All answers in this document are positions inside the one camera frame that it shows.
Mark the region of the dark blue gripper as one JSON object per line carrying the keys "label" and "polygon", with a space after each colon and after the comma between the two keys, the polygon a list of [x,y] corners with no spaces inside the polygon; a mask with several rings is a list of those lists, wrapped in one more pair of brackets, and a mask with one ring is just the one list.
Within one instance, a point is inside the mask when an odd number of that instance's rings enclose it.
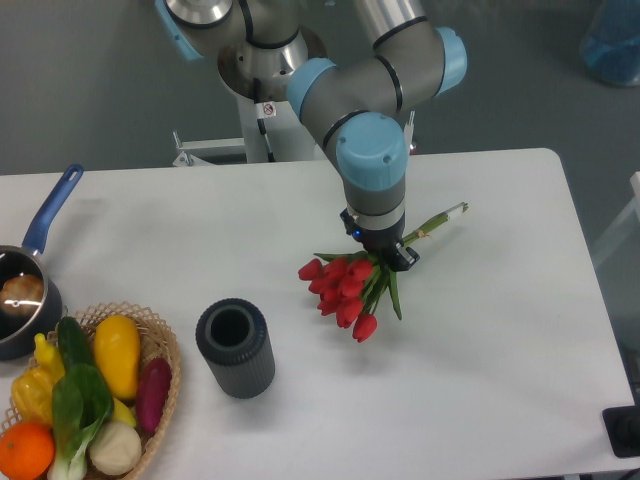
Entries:
{"label": "dark blue gripper", "polygon": [[363,221],[356,219],[347,209],[340,213],[346,234],[360,243],[370,253],[387,252],[387,264],[394,272],[410,270],[419,260],[420,255],[410,246],[402,245],[405,227],[405,215],[393,220],[382,229],[367,228]]}

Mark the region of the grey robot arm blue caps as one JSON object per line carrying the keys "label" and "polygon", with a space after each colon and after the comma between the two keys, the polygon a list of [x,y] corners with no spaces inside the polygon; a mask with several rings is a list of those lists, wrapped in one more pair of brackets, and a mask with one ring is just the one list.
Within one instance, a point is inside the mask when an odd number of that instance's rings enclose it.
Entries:
{"label": "grey robot arm blue caps", "polygon": [[418,1],[359,1],[374,54],[349,68],[328,59],[294,1],[160,1],[188,57],[217,59],[228,88],[255,104],[287,102],[338,172],[345,230],[393,271],[418,260],[404,238],[411,136],[396,115],[458,85],[467,55]]}

